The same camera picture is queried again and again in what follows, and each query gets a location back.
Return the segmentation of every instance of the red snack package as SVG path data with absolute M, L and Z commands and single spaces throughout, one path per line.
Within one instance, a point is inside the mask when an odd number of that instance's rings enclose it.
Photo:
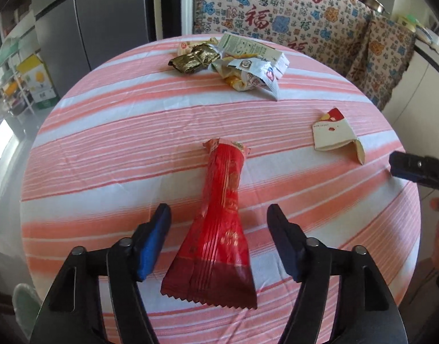
M 196 303 L 256 309 L 237 193 L 249 149 L 222 138 L 204 146 L 210 156 L 202 207 L 162 280 L 161 293 Z

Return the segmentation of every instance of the snack wrapper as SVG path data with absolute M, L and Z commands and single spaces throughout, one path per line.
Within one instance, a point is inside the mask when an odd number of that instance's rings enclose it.
M 269 61 L 273 67 L 274 74 L 280 79 L 287 70 L 290 62 L 280 50 L 269 47 L 255 40 L 244 38 L 243 36 L 234 35 L 225 32 L 219 41 L 218 48 L 226 54 L 234 56 L 242 56 L 244 54 L 252 54 L 259 56 L 265 61 Z
M 237 193 L 249 149 L 222 138 L 204 146 L 209 164 L 201 209 L 162 280 L 161 293 L 202 304 L 256 309 Z
M 220 54 L 210 44 L 200 44 L 193 48 L 189 54 L 180 55 L 168 62 L 179 72 L 190 74 L 207 68 L 212 62 L 220 59 Z
M 315 150 L 334 150 L 353 142 L 356 148 L 356 156 L 359 162 L 364 164 L 364 148 L 352 127 L 348 124 L 347 119 L 337 108 L 324 114 L 320 121 L 312 126 L 312 129 Z
M 213 66 L 235 90 L 268 87 L 274 98 L 279 99 L 277 78 L 269 61 L 246 55 L 244 58 L 226 57 L 214 62 Z
M 183 41 L 180 42 L 177 49 L 177 54 L 184 55 L 189 54 L 193 51 L 194 47 L 200 44 L 210 44 L 210 45 L 218 45 L 218 40 L 216 38 L 210 38 L 208 41 Z

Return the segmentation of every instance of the cardboard box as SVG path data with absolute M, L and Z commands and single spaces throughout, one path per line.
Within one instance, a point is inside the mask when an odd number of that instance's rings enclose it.
M 58 97 L 53 88 L 31 92 L 33 100 L 39 109 L 47 109 L 57 104 Z
M 52 89 L 52 82 L 48 71 L 36 54 L 32 54 L 18 64 L 17 70 L 25 80 L 30 93 L 33 94 L 42 90 Z
M 256 54 L 269 61 L 274 68 L 277 79 L 287 70 L 290 62 L 280 50 L 271 48 L 255 40 L 225 32 L 218 44 L 230 55 Z

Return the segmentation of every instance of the round table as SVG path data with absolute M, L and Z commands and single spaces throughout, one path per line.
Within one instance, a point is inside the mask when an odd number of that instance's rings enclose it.
M 400 302 L 417 258 L 420 202 L 415 184 L 390 176 L 388 155 L 402 146 L 381 113 L 328 67 L 274 44 L 290 62 L 278 102 L 264 89 L 239 93 L 210 70 L 181 74 L 167 63 L 186 39 L 111 59 L 81 79 L 42 125 L 21 195 L 23 244 L 40 296 L 74 246 L 109 247 L 166 202 L 172 227 L 154 273 L 139 284 L 159 341 L 276 343 L 298 292 L 266 225 L 268 205 L 278 203 L 307 236 L 329 247 L 367 247 Z M 365 165 L 353 146 L 314 150 L 311 126 L 334 107 L 359 136 Z M 239 206 L 257 310 L 159 292 L 199 207 L 207 164 L 202 143 L 217 136 L 251 148 Z M 334 318 L 338 280 L 331 279 L 319 342 L 329 338 Z M 107 281 L 100 286 L 109 340 L 119 342 Z

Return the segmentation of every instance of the metal screw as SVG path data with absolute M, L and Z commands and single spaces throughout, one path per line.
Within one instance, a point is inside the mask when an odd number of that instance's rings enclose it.
M 132 244 L 132 238 L 126 237 L 119 241 L 121 247 L 129 247 Z
M 317 238 L 307 238 L 306 243 L 310 247 L 317 247 L 320 241 Z
M 368 250 L 363 246 L 355 246 L 355 252 L 360 255 L 365 255 L 368 253 Z
M 76 246 L 71 250 L 71 254 L 78 256 L 78 255 L 81 255 L 85 251 L 86 251 L 86 249 L 83 246 Z

